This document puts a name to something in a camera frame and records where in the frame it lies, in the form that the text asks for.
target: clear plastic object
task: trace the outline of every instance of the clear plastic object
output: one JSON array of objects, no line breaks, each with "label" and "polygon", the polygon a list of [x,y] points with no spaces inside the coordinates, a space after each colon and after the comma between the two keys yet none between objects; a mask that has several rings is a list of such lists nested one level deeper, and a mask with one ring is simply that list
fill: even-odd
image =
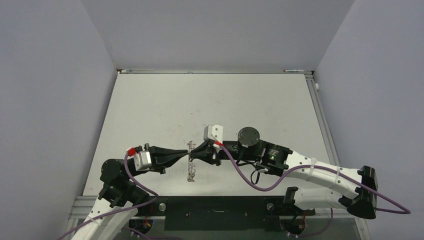
[{"label": "clear plastic object", "polygon": [[188,176],[187,176],[187,182],[194,183],[195,181],[195,175],[196,175],[196,165],[193,164],[192,158],[190,156],[190,152],[196,148],[196,144],[193,141],[190,141],[187,143],[188,145]]}]

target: cable tie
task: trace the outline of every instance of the cable tie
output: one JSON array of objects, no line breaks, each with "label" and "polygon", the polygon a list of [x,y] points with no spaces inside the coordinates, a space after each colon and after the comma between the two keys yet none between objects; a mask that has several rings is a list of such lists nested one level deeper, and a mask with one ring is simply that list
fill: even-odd
[{"label": "cable tie", "polygon": [[335,174],[334,182],[329,187],[329,189],[333,189],[333,187],[336,185],[337,179],[339,178],[339,173],[340,173],[340,167],[337,167],[337,173]]},{"label": "cable tie", "polygon": [[88,218],[88,219],[90,219],[93,223],[95,223],[95,224],[97,224],[97,225],[99,225],[99,226],[101,226],[101,225],[102,225],[100,222],[96,221],[96,220],[95,220],[95,219],[93,219],[91,216],[87,216],[87,218]]},{"label": "cable tie", "polygon": [[309,182],[309,180],[312,178],[312,173],[314,172],[315,164],[317,163],[317,159],[315,157],[310,159],[310,169],[307,174],[307,178],[305,181]]}]

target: red connector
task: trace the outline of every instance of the red connector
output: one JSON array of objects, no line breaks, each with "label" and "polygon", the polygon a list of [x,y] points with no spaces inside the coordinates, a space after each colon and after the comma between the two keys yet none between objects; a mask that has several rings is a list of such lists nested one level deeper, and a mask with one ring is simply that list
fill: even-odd
[{"label": "red connector", "polygon": [[126,150],[126,153],[128,154],[128,156],[129,156],[129,157],[132,157],[132,156],[134,156],[137,152],[136,152],[136,149],[135,149],[134,147],[131,147],[131,148],[128,148],[128,149]]},{"label": "red connector", "polygon": [[224,146],[224,144],[220,143],[219,141],[215,141],[213,144],[216,144],[218,146]]}]

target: small object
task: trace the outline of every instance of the small object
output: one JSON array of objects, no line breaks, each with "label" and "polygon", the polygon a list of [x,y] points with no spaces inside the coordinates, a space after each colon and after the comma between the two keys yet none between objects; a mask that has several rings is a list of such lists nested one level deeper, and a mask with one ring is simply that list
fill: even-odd
[{"label": "small object", "polygon": [[167,209],[167,205],[165,203],[159,204],[159,211],[163,212]]},{"label": "small object", "polygon": [[193,143],[193,141],[189,141],[187,143],[188,145],[188,176],[187,176],[187,182],[194,183],[195,182],[195,175],[196,175],[196,165],[193,164],[193,159],[190,156],[190,153],[193,149],[196,148],[196,144]]},{"label": "small object", "polygon": [[303,72],[305,72],[305,70],[301,70],[301,69],[287,69],[287,70],[284,70],[283,72],[285,72],[285,73],[303,73]]},{"label": "small object", "polygon": [[271,209],[273,209],[274,208],[274,204],[272,203],[272,202],[269,202],[267,205],[266,205],[266,209],[268,209],[268,210],[271,210]]}]

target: black cable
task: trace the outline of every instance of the black cable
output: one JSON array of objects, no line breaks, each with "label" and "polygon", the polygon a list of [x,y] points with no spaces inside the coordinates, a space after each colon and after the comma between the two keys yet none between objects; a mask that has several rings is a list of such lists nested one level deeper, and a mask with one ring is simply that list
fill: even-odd
[{"label": "black cable", "polygon": [[238,167],[245,166],[245,165],[252,165],[253,167],[255,167],[255,162],[251,162],[251,161],[247,161],[247,160],[237,160],[237,161],[235,162],[235,164],[236,164]]},{"label": "black cable", "polygon": [[253,185],[256,185],[256,184],[258,184],[258,182],[259,182],[259,176],[260,176],[260,172],[258,172],[257,173],[257,175],[256,175],[256,181],[255,182],[253,182],[253,179],[252,179],[252,177],[253,177],[253,174],[255,173],[255,172],[257,172],[256,170],[254,170],[251,174],[250,174],[250,182],[253,184]]}]

